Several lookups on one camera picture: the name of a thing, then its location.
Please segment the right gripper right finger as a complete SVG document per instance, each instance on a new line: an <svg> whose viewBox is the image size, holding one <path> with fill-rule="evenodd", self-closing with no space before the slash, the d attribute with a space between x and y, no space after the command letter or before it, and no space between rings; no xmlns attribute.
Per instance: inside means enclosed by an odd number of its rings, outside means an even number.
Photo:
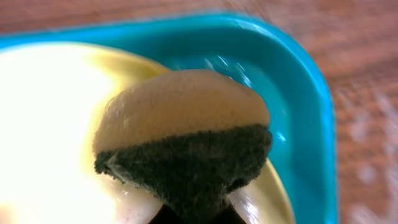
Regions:
<svg viewBox="0 0 398 224"><path fill-rule="evenodd" d="M229 204L214 218L214 224L246 224L234 207Z"/></svg>

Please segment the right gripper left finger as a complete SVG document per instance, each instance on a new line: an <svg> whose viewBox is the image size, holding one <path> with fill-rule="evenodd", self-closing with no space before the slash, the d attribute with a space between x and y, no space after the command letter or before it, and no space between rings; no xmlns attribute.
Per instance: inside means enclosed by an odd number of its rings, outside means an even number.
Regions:
<svg viewBox="0 0 398 224"><path fill-rule="evenodd" d="M163 205L148 224L182 224L182 219L170 207Z"/></svg>

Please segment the dark green sponge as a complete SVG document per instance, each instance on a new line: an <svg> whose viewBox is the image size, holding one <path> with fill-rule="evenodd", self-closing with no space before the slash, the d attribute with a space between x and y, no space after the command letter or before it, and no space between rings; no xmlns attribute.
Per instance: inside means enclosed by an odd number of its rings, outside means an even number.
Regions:
<svg viewBox="0 0 398 224"><path fill-rule="evenodd" d="M228 208L228 194L261 173L269 123L262 97L230 77L170 72L110 100L94 168L149 192L185 223L209 223Z"/></svg>

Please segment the yellow-green plate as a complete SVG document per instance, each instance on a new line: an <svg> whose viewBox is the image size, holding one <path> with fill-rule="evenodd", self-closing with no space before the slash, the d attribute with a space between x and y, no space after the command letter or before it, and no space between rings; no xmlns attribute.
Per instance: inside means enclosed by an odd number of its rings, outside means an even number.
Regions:
<svg viewBox="0 0 398 224"><path fill-rule="evenodd" d="M1 50L1 222L149 223L164 205L95 171L93 140L120 92L174 72L120 50L49 42ZM246 223L294 223L268 156L227 195Z"/></svg>

